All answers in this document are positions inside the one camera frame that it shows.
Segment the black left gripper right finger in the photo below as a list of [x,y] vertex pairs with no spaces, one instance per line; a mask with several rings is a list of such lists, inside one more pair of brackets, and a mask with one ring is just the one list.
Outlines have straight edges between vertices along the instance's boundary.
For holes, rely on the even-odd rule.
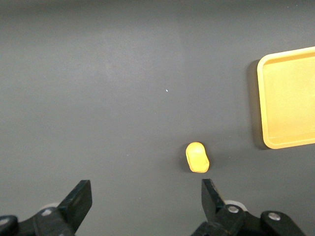
[[211,179],[201,182],[201,202],[207,221],[191,236],[306,236],[285,213],[268,210],[256,217],[225,203]]

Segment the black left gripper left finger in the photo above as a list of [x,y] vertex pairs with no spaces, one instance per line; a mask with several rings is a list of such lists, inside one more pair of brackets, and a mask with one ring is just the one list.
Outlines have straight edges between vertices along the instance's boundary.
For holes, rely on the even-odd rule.
[[58,206],[46,207],[27,220],[0,216],[0,236],[76,236],[92,203],[91,181],[82,180]]

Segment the yellow toy potato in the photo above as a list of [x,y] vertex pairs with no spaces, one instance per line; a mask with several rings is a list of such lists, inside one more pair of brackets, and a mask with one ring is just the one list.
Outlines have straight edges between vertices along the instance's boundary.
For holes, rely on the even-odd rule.
[[204,145],[192,142],[186,148],[186,158],[189,169],[194,173],[205,173],[209,170],[210,161]]

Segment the yellow plastic tray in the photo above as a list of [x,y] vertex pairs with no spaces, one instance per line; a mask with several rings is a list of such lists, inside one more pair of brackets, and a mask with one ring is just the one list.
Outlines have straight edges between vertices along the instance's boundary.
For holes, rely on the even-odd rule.
[[264,56],[257,81],[265,145],[315,144],[315,46]]

